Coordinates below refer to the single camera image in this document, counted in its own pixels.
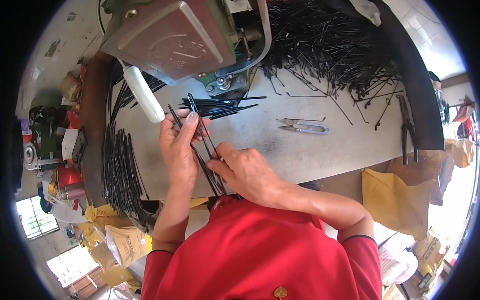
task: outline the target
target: hand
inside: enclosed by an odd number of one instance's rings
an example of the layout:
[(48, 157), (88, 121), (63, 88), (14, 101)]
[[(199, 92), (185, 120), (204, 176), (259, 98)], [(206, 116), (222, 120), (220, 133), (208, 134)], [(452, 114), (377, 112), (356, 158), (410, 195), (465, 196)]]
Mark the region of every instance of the hand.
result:
[[(198, 113), (189, 109), (177, 109), (175, 114), (182, 124), (180, 129), (171, 114), (165, 115), (160, 123), (160, 151), (167, 167), (170, 186), (192, 188), (198, 176), (198, 161), (190, 147), (190, 142), (202, 140), (197, 129)], [(204, 125), (210, 124), (210, 119), (203, 118)], [(203, 128), (204, 135), (210, 132)]]
[(209, 160), (207, 167), (220, 175), (234, 192), (261, 206), (283, 208), (281, 193), (289, 183), (273, 172), (257, 150), (235, 150), (230, 144), (221, 143), (213, 156), (215, 159)]

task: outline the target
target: person's right hand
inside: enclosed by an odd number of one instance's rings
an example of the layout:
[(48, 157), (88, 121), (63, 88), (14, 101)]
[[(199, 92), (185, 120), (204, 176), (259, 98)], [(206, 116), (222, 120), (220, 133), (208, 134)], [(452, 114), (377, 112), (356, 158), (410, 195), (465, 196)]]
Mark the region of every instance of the person's right hand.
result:
[(273, 172), (257, 150), (236, 150), (230, 144), (221, 143), (213, 153), (213, 159), (207, 162), (207, 167), (245, 199), (261, 206), (282, 208), (278, 203), (279, 196), (289, 184)]

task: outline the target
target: tabletop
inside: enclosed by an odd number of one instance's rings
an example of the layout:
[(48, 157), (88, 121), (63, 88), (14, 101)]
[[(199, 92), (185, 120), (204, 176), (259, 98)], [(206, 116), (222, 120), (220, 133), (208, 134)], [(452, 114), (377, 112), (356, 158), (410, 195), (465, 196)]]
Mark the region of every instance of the tabletop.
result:
[[(285, 69), (278, 70), (277, 75), (281, 81), (274, 78), (270, 82), (259, 69), (253, 78), (248, 97), (267, 96), (267, 99), (243, 100), (240, 106), (259, 105), (211, 122), (208, 129), (215, 146), (227, 142), (238, 149), (255, 148), (278, 176), (291, 183), (330, 177), (402, 155), (402, 116), (395, 95), (374, 98), (372, 104), (365, 109), (366, 101), (360, 102), (357, 107), (347, 89), (339, 90), (336, 102), (353, 124), (351, 125), (333, 101), (335, 97), (310, 97), (323, 94), (312, 91)], [(321, 83), (313, 78), (309, 80), (320, 90), (327, 91), (326, 80)], [(394, 86), (385, 85), (378, 95), (393, 92)], [(119, 88), (114, 88), (113, 99)], [(379, 87), (373, 89), (369, 96), (373, 96), (378, 89)], [(404, 90), (402, 83), (399, 83), (396, 90)], [(167, 112), (167, 104), (171, 104), (174, 109), (179, 108), (181, 99), (187, 93), (195, 98), (209, 98), (203, 84), (195, 79), (176, 86), (165, 86), (155, 93), (155, 97)], [(391, 105), (385, 111), (378, 130), (375, 130), (375, 125), (387, 106), (387, 98), (391, 98)], [(132, 135), (139, 174), (149, 198), (165, 199), (168, 174), (158, 147), (160, 124), (151, 123), (139, 105), (131, 109), (130, 106), (120, 110), (116, 118), (117, 129), (124, 128)], [(369, 123), (363, 120), (359, 110)], [(279, 121), (283, 118), (321, 120), (323, 117), (326, 119), (321, 124), (330, 128), (328, 135), (289, 132), (278, 128), (284, 125)], [(410, 151), (410, 139), (407, 146)], [(196, 147), (206, 161), (208, 156), (204, 146), (197, 143)], [(213, 195), (200, 170), (193, 197)]]

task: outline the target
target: window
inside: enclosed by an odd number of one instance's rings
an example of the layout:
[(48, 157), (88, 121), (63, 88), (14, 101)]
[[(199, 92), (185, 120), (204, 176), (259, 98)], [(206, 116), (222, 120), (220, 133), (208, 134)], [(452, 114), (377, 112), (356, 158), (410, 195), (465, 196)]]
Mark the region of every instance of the window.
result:
[(80, 246), (52, 258), (47, 265), (63, 288), (98, 267), (88, 249)]
[(29, 240), (59, 230), (55, 217), (46, 214), (40, 207), (38, 196), (18, 201), (17, 211)]

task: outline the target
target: metal bracket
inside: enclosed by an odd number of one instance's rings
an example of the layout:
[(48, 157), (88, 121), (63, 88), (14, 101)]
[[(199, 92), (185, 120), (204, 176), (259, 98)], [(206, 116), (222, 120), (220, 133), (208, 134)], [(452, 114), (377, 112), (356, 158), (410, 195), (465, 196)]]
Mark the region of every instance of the metal bracket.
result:
[[(270, 50), (270, 46), (272, 45), (272, 31), (270, 29), (270, 18), (268, 17), (266, 0), (258, 0), (258, 11), (262, 20), (262, 27), (264, 29), (265, 38), (265, 43), (263, 44), (263, 50), (261, 54), (254, 60), (248, 60), (247, 57), (237, 58), (236, 64), (219, 69), (215, 72), (215, 77), (233, 75), (245, 71), (246, 69), (253, 67), (257, 63), (259, 63), (265, 57), (265, 55), (267, 55), (268, 51)], [(261, 49), (261, 46), (261, 41), (258, 41), (253, 48), (255, 50), (259, 50)]]
[(243, 88), (247, 89), (249, 84), (249, 81), (244, 75), (229, 75), (219, 77), (216, 81), (210, 82), (205, 87), (205, 91), (207, 92), (207, 95), (212, 97)]

